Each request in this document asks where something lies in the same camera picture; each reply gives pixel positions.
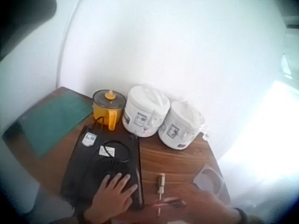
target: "yellow kettle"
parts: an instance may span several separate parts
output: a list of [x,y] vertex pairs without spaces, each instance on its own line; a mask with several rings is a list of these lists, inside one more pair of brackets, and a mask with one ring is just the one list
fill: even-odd
[[113,131],[120,120],[121,111],[126,104],[126,98],[119,92],[99,90],[93,94],[93,116],[99,123],[104,122]]

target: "human hand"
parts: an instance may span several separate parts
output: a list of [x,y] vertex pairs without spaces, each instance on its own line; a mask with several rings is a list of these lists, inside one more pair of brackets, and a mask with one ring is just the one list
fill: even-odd
[[211,192],[199,192],[191,184],[181,185],[172,191],[173,196],[182,199],[186,205],[181,208],[161,207],[160,219],[163,221],[184,220],[188,223],[234,224],[240,220],[240,214]]
[[91,223],[103,223],[125,212],[133,202],[131,195],[137,189],[137,184],[134,184],[123,193],[121,192],[129,181],[130,175],[125,175],[125,177],[119,181],[121,173],[118,173],[107,186],[109,178],[110,175],[107,175],[103,179],[98,192],[93,197],[91,207],[84,213],[85,219]]

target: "screwdriver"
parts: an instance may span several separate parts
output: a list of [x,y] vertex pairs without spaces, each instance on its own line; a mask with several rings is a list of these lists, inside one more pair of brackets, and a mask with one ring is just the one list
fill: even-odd
[[[158,177],[158,194],[159,194],[159,200],[162,199],[162,194],[164,194],[164,186],[165,186],[165,174],[160,173]],[[160,216],[161,208],[158,209],[158,216]]]

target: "wooden table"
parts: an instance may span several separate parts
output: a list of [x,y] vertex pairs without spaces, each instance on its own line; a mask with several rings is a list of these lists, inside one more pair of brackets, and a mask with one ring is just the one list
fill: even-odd
[[[44,104],[49,99],[57,97],[65,91],[71,90],[61,87],[32,108]],[[91,98],[81,96],[92,104]],[[6,141],[6,143],[21,165],[36,178],[42,186],[47,188],[50,192],[59,195],[64,173],[79,133],[85,124],[92,123],[93,115],[91,114],[61,139],[54,148],[42,158],[38,158],[33,153],[31,146],[23,134],[15,136],[10,141]],[[124,131],[121,122],[117,124],[115,131]],[[146,203],[158,199],[156,178],[159,173],[166,174],[164,196],[171,195],[171,190],[179,184],[192,183],[195,175],[205,164],[211,166],[221,175],[212,150],[208,142],[202,139],[202,135],[198,135],[192,144],[183,151],[170,149],[162,143],[157,134],[148,138],[140,138],[140,159],[143,193]],[[225,204],[230,202],[226,186],[222,189],[219,198]],[[121,218],[134,220],[136,222],[140,216],[134,217],[134,214],[130,213],[130,215],[121,215]]]

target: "rice cooker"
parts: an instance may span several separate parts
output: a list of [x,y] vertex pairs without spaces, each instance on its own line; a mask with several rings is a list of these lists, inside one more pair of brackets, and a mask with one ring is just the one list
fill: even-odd
[[129,132],[149,137],[156,133],[169,108],[170,101],[161,91],[135,86],[129,92],[122,123]]
[[174,101],[163,124],[159,137],[173,149],[185,149],[195,137],[206,130],[205,118],[188,102]]

